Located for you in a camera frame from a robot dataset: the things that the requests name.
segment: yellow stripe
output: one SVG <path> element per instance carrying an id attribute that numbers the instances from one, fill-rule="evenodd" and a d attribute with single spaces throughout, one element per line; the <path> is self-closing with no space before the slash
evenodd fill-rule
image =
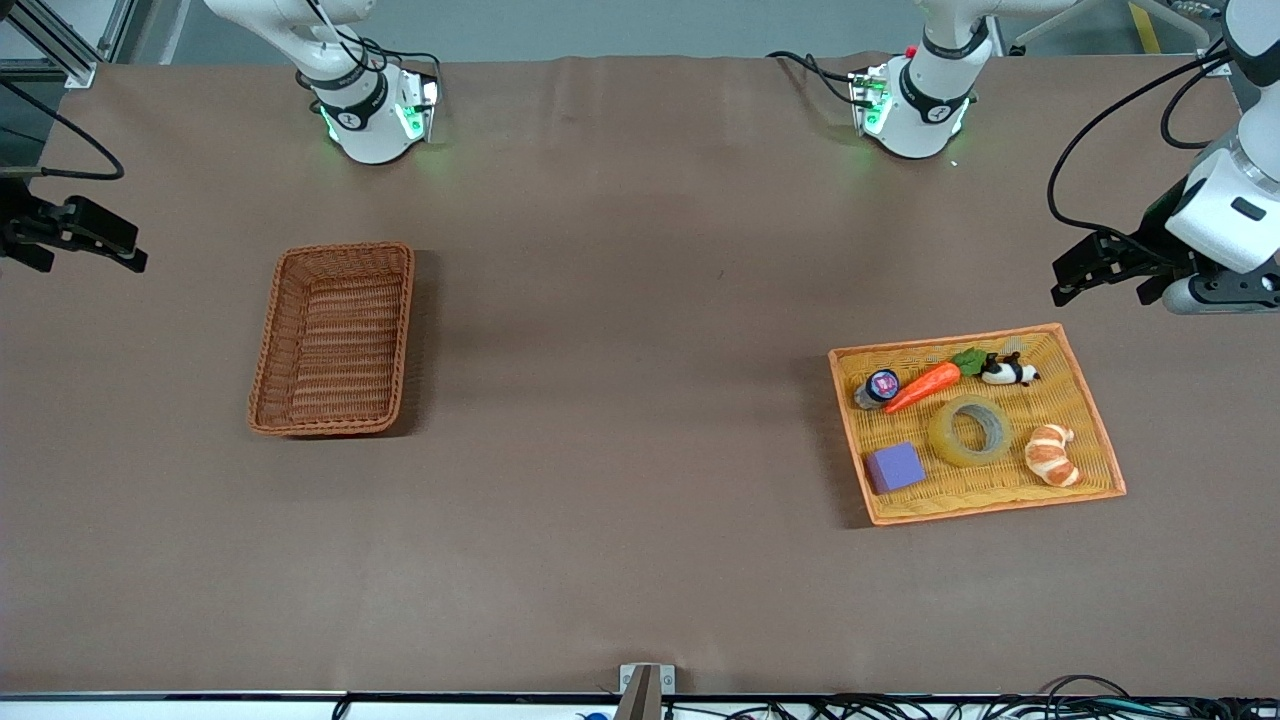
<path id="1" fill-rule="evenodd" d="M 1138 26 L 1142 51 L 1148 55 L 1160 55 L 1160 40 L 1156 38 L 1156 28 L 1151 27 L 1151 15 L 1133 3 L 1129 3 L 1129 13 L 1133 15 L 1133 24 Z"/>

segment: toy croissant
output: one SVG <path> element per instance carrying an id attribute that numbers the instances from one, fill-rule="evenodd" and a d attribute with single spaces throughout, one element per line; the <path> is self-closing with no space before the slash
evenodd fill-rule
<path id="1" fill-rule="evenodd" d="M 1080 482 L 1080 469 L 1066 457 L 1066 443 L 1075 433 L 1062 425 L 1041 425 L 1027 443 L 1027 466 L 1053 487 L 1070 487 Z"/>

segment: table surface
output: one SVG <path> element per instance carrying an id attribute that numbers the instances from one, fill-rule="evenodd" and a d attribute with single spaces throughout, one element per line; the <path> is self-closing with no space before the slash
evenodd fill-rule
<path id="1" fill-rule="evenodd" d="M 1048 293 L 1082 237 L 1048 169 L 1176 61 L 996 60 L 925 161 L 774 61 L 448 67 L 439 143 L 380 168 L 289 69 L 102 68 L 64 110 L 127 178 L 36 188 L 151 265 L 4 266 L 0 685 L 593 691 L 660 660 L 689 692 L 1274 693 L 1276 320 Z M 1170 92 L 1064 208 L 1132 227 L 1181 177 Z M 1176 127 L 1236 113 L 1211 81 Z M 45 161 L 101 164 L 65 131 Z M 275 259 L 383 240 L 419 258 L 402 423 L 255 437 Z M 1129 496 L 865 527 L 827 350 L 1053 320 Z"/>

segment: black and white toy animal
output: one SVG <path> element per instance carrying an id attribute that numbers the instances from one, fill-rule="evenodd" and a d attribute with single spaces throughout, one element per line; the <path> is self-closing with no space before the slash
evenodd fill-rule
<path id="1" fill-rule="evenodd" d="M 1018 361 L 1021 352 L 1012 352 L 998 361 L 996 357 L 998 356 L 995 352 L 987 354 L 987 363 L 982 366 L 982 382 L 992 386 L 1023 383 L 1027 387 L 1032 384 L 1032 380 L 1039 379 L 1036 365 L 1023 365 Z"/>

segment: yellow tape roll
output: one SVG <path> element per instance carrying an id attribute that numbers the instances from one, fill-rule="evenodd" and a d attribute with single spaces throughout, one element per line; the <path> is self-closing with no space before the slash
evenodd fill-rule
<path id="1" fill-rule="evenodd" d="M 968 415 L 982 425 L 982 430 L 987 434 L 982 450 L 970 450 L 956 434 L 956 415 Z M 995 462 L 1001 455 L 1009 452 L 1012 436 L 1009 414 L 1001 406 L 978 395 L 961 395 L 947 402 L 929 420 L 929 446 L 933 447 L 933 452 L 959 468 Z"/>

